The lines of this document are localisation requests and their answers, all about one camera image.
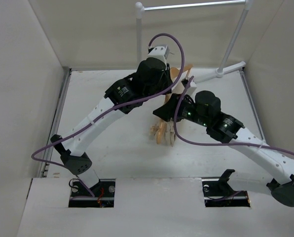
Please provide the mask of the wooden clothes hanger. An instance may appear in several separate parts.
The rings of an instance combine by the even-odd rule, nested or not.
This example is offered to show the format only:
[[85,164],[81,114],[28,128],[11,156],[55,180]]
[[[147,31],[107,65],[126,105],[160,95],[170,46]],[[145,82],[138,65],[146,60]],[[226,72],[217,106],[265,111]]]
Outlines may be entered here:
[[[186,66],[184,66],[184,68],[182,69],[182,73],[186,73],[185,74],[185,76],[184,77],[182,77],[182,79],[179,79],[179,82],[172,88],[172,93],[171,93],[171,95],[173,94],[173,93],[176,93],[176,94],[181,94],[182,92],[183,92],[183,90],[184,90],[184,86],[183,86],[183,84],[182,84],[182,80],[183,79],[185,79],[185,78],[187,78],[188,79],[188,76],[189,76],[189,74],[190,74],[190,72],[191,72],[191,69],[193,68],[193,65],[192,64],[187,64]],[[174,132],[174,135],[175,135],[175,139],[176,139],[176,134],[175,134],[175,131],[174,131],[174,128],[173,128],[173,122],[172,122],[172,117],[173,117],[173,115],[171,115],[171,114],[169,114],[168,116],[166,115],[166,112],[164,113],[164,119],[162,119],[162,118],[160,118],[160,119],[162,119],[162,120],[164,120],[164,121],[166,121],[166,122],[171,122],[171,124],[172,124],[172,126],[171,126],[171,131],[172,132]]]

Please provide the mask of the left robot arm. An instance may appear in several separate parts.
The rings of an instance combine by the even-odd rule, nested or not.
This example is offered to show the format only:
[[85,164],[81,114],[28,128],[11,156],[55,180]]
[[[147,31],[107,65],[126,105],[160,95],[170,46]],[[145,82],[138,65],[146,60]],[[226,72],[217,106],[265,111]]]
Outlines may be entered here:
[[136,72],[117,80],[105,91],[91,113],[65,135],[67,141],[54,146],[64,167],[83,182],[82,189],[89,197],[96,196],[102,185],[85,152],[88,146],[112,123],[143,104],[129,104],[130,101],[154,97],[171,84],[168,63],[153,57],[143,60]]

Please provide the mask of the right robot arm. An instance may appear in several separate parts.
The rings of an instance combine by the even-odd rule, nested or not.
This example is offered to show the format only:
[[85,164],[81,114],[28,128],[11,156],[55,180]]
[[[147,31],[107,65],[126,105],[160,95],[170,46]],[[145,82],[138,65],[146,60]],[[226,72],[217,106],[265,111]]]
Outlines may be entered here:
[[215,140],[214,146],[229,146],[272,176],[265,182],[257,181],[254,187],[259,193],[270,194],[279,203],[294,207],[294,159],[287,157],[289,151],[267,145],[241,121],[223,113],[221,101],[214,93],[200,91],[194,99],[174,93],[153,114],[166,122],[185,119],[205,127],[206,133]]

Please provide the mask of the beige trousers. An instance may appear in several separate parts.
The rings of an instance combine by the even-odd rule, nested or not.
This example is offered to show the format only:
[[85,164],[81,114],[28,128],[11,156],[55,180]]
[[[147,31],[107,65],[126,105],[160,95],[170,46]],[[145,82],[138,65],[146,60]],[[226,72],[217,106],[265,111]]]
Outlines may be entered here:
[[[171,68],[170,69],[170,77],[171,80],[174,81],[175,78],[179,74],[179,69],[178,68]],[[171,97],[171,94],[166,94],[165,99],[164,99],[164,104],[166,104]],[[151,137],[155,140],[156,144],[161,145],[161,144],[166,144],[173,146],[174,141],[175,141],[175,135],[174,132],[171,130],[171,122],[166,122],[162,119],[159,118],[159,120],[150,127],[150,135]]]

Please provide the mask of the white clothes rack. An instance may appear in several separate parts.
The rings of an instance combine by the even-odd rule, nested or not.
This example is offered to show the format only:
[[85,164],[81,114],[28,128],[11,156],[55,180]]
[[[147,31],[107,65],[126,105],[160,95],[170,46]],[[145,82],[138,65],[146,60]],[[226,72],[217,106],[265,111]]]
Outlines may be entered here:
[[214,71],[202,75],[197,78],[195,81],[197,83],[204,82],[214,78],[222,78],[225,74],[232,73],[236,70],[243,68],[246,63],[244,61],[226,66],[227,60],[230,56],[230,53],[235,45],[235,42],[239,36],[240,30],[245,22],[245,19],[251,9],[254,1],[253,0],[223,0],[223,1],[211,1],[211,2],[201,2],[201,3],[188,3],[188,4],[176,4],[176,5],[163,5],[163,6],[150,6],[145,7],[141,2],[135,3],[135,16],[136,16],[136,39],[137,39],[137,62],[140,62],[142,59],[142,18],[143,13],[147,11],[157,11],[157,10],[169,10],[169,9],[180,9],[180,8],[196,8],[196,7],[209,7],[209,6],[222,6],[222,5],[244,5],[242,14],[236,26],[236,29],[232,35],[232,38],[229,42],[227,50],[224,54],[224,57],[220,63],[220,66]]

